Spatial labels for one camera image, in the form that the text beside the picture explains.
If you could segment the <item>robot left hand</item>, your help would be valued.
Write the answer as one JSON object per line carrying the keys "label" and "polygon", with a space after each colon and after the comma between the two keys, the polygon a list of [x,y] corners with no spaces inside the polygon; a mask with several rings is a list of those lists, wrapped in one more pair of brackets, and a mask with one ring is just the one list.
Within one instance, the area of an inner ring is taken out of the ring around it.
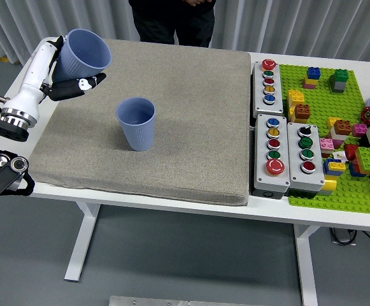
{"label": "robot left hand", "polygon": [[107,44],[85,29],[45,41],[36,49],[18,93],[3,105],[1,120],[34,126],[38,105],[46,97],[63,101],[84,95],[106,78],[103,70],[111,60]]}

